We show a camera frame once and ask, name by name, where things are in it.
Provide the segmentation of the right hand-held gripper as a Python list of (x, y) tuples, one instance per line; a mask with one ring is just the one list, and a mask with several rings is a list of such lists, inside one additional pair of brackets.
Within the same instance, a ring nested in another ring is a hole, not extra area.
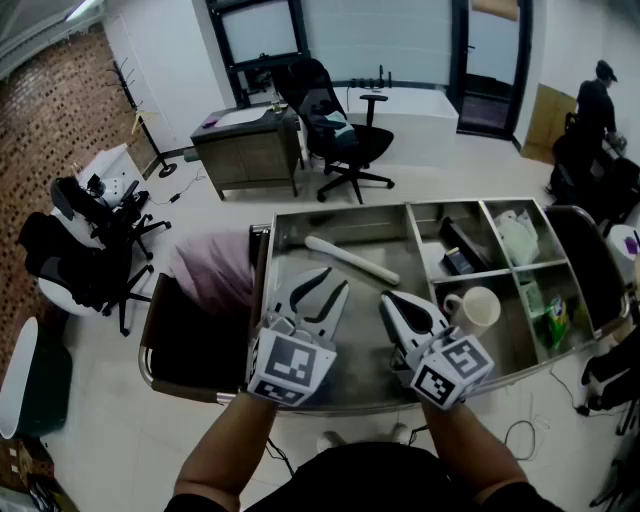
[(405, 388), (441, 410), (480, 386), (494, 361), (474, 335), (450, 326), (434, 303), (407, 292), (383, 292), (381, 315), (398, 349), (391, 369)]

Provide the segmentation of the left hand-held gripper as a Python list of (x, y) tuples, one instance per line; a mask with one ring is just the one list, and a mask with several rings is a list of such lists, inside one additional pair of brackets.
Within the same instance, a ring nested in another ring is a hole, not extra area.
[(299, 322), (297, 304), (331, 272), (320, 267), (285, 280), (275, 292), (251, 347), (247, 391), (284, 406), (299, 406), (320, 387), (337, 357), (333, 336), (346, 305), (347, 280), (315, 317)]

